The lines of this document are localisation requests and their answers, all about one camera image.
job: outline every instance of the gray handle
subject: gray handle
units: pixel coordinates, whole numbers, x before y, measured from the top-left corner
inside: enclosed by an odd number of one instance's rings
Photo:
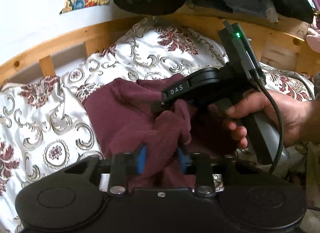
[[[226,110],[232,106],[230,99],[222,99],[215,102],[215,105]],[[265,112],[260,111],[247,115],[237,120],[237,125],[247,128],[247,140],[249,151],[257,156],[257,160],[262,165],[272,164],[279,146],[279,132],[275,124],[268,118]],[[279,162],[289,159],[288,151],[283,148]]]

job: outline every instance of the hand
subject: hand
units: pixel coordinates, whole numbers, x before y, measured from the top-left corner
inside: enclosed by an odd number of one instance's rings
[[[276,101],[284,126],[284,146],[289,147],[295,142],[301,142],[306,137],[305,124],[310,116],[310,102],[300,102],[290,96],[268,90],[270,95]],[[227,118],[223,126],[231,131],[231,137],[238,141],[239,148],[246,148],[248,141],[246,139],[247,129],[244,126],[237,126],[234,118],[242,118],[250,113],[263,110],[267,116],[278,127],[276,112],[270,101],[262,92],[254,92],[247,95],[238,104],[227,109]]]

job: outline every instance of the screw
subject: screw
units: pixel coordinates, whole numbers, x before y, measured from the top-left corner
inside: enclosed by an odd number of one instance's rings
[[[159,192],[158,193],[158,197],[161,197],[161,198],[165,197],[165,193],[164,192]]]
[[[197,191],[201,194],[210,194],[213,192],[213,188],[210,186],[200,186]]]
[[[123,194],[125,192],[125,187],[122,187],[122,186],[113,186],[111,189],[110,189],[110,192],[112,194]]]

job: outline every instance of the white patterned fabric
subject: white patterned fabric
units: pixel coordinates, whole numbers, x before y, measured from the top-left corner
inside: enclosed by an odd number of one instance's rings
[[[0,88],[0,232],[19,233],[23,228],[14,208],[23,187],[88,155],[100,154],[81,104],[91,93],[115,78],[186,76],[205,67],[220,68],[227,61],[217,42],[154,17],[137,23],[108,50],[92,54],[62,78]],[[302,83],[267,65],[263,69],[267,88],[301,101],[313,98],[313,85],[305,77]],[[237,154],[249,156],[247,152]],[[302,162],[306,149],[293,146],[290,154],[291,162],[281,173]],[[217,190],[223,190],[221,178],[214,175],[214,179]]]

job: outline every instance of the forearm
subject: forearm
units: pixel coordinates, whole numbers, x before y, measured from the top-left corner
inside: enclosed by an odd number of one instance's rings
[[[302,141],[320,143],[320,101],[303,102],[305,118],[301,131]]]

